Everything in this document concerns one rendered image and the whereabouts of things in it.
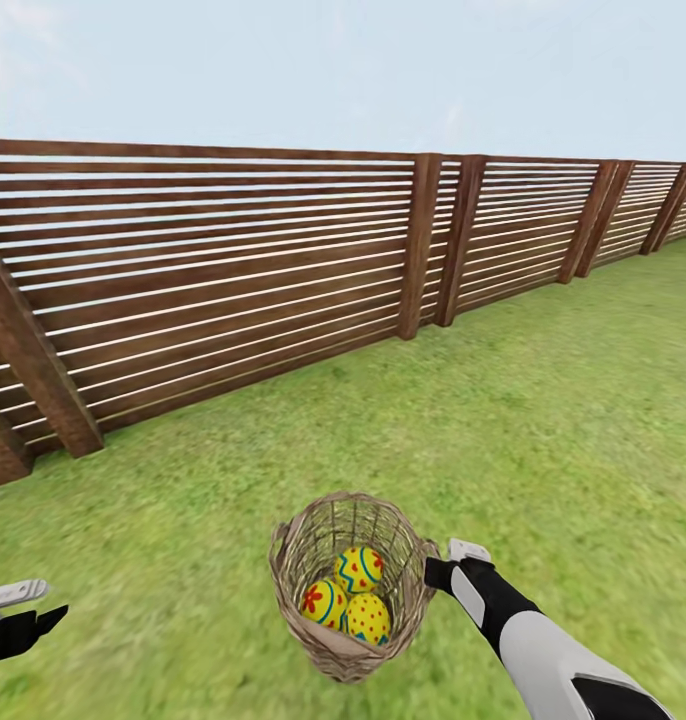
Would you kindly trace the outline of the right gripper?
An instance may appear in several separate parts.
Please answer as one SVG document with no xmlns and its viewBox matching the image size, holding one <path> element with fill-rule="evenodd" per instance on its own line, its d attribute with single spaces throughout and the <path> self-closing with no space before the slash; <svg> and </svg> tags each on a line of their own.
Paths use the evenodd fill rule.
<svg viewBox="0 0 686 720">
<path fill-rule="evenodd" d="M 456 565 L 455 561 L 440 561 L 432 556 L 426 557 L 424 583 L 454 597 L 450 586 L 450 575 Z"/>
</svg>

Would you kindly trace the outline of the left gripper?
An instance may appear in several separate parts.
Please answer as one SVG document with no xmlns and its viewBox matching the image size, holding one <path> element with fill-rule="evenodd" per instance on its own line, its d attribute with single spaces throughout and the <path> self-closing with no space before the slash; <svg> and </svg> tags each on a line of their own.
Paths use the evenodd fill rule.
<svg viewBox="0 0 686 720">
<path fill-rule="evenodd" d="M 2 617 L 0 621 L 0 660 L 29 651 L 38 639 L 49 633 L 66 615 L 68 605 L 39 617 L 36 610 Z"/>
</svg>

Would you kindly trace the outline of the easter egg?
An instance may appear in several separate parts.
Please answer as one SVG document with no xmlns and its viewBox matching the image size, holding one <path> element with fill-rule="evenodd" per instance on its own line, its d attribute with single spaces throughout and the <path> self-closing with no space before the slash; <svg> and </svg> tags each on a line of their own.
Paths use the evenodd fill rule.
<svg viewBox="0 0 686 720">
<path fill-rule="evenodd" d="M 344 615 L 344 633 L 380 646 L 388 643 L 390 631 L 390 616 L 379 596 L 373 598 L 365 592 L 351 598 Z"/>
<path fill-rule="evenodd" d="M 344 615 L 351 598 L 336 583 L 333 575 L 313 582 L 304 591 L 299 608 L 305 620 L 329 626 L 337 632 L 344 630 Z"/>
<path fill-rule="evenodd" d="M 332 573 L 336 583 L 346 591 L 346 595 L 355 598 L 357 594 L 369 594 L 377 597 L 375 590 L 386 570 L 386 562 L 379 550 L 367 547 L 344 548 L 335 556 L 336 564 Z"/>
</svg>

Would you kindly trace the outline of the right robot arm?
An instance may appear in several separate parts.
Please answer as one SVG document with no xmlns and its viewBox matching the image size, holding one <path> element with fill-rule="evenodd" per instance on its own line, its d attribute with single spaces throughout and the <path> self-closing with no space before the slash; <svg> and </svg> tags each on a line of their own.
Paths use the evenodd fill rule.
<svg viewBox="0 0 686 720">
<path fill-rule="evenodd" d="M 584 647 L 495 574 L 490 553 L 452 537 L 424 583 L 455 597 L 504 664 L 532 720 L 673 720 L 656 698 Z"/>
</svg>

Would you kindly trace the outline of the wicker basket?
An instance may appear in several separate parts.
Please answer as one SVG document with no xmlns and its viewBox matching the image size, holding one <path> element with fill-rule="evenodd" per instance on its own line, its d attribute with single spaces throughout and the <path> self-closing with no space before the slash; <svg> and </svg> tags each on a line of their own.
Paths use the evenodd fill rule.
<svg viewBox="0 0 686 720">
<path fill-rule="evenodd" d="M 407 550 L 402 555 L 399 570 L 393 572 L 393 576 L 387 570 L 382 571 L 382 579 L 378 583 L 382 591 L 381 601 L 390 616 L 391 627 L 390 640 L 380 646 L 348 635 L 344 630 L 337 632 L 329 626 L 309 622 L 301 616 L 299 608 L 304 589 L 321 578 L 327 578 L 333 573 L 336 564 L 334 559 L 313 568 L 312 574 L 307 572 L 306 558 L 312 551 L 309 541 L 328 525 L 325 519 L 316 523 L 315 514 L 317 511 L 325 514 L 328 505 L 334 515 L 338 511 L 336 503 L 349 501 L 355 505 L 366 503 L 367 506 L 372 506 L 372 513 L 368 518 L 375 525 L 379 524 L 384 516 L 382 510 L 387 516 L 394 516 L 396 522 L 390 522 L 387 527 L 393 538 L 401 540 Z M 426 557 L 432 556 L 441 561 L 437 541 L 420 537 L 396 505 L 365 491 L 336 491 L 314 499 L 288 523 L 280 521 L 278 526 L 271 530 L 270 541 L 275 545 L 280 542 L 275 553 L 273 548 L 268 551 L 280 613 L 286 620 L 290 633 L 302 644 L 312 666 L 336 683 L 360 683 L 388 659 L 394 659 L 405 651 L 422 626 L 428 611 L 426 605 L 439 591 L 424 583 Z"/>
</svg>

